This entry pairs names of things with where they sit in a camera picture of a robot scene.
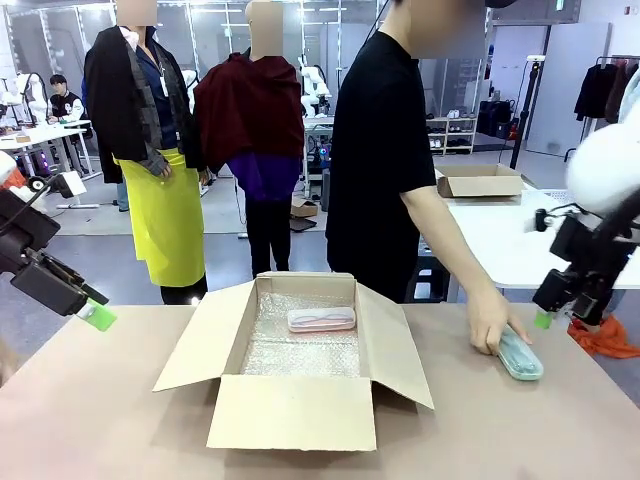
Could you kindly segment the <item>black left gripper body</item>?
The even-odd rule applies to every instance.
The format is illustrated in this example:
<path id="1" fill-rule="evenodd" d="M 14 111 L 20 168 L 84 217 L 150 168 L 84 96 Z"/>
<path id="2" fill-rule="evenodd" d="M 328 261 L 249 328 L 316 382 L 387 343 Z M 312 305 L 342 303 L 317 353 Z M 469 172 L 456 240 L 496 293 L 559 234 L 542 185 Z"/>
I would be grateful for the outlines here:
<path id="1" fill-rule="evenodd" d="M 83 289 L 84 279 L 44 251 L 27 249 L 22 253 L 10 283 L 61 316 L 78 313 L 89 298 Z"/>

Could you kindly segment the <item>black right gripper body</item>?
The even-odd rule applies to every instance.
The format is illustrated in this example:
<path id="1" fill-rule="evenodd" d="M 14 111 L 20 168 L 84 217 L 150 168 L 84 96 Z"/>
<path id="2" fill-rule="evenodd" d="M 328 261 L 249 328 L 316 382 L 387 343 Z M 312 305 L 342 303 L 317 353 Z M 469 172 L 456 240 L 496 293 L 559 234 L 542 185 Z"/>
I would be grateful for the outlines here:
<path id="1" fill-rule="evenodd" d="M 573 312 L 591 312 L 606 307 L 608 290 L 598 274 L 552 269 L 535 292 L 533 302 L 546 312 L 557 312 L 569 304 Z"/>

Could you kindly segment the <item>person's right hand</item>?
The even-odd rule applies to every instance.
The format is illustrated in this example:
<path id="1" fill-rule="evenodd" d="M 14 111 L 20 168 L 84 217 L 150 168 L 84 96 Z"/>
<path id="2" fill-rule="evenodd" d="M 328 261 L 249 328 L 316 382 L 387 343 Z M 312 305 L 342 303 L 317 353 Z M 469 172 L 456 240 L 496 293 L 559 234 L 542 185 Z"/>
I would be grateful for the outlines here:
<path id="1" fill-rule="evenodd" d="M 497 356 L 507 326 L 526 344 L 531 344 L 523 323 L 515 315 L 510 303 L 495 288 L 473 292 L 467 300 L 470 343 L 480 352 Z"/>

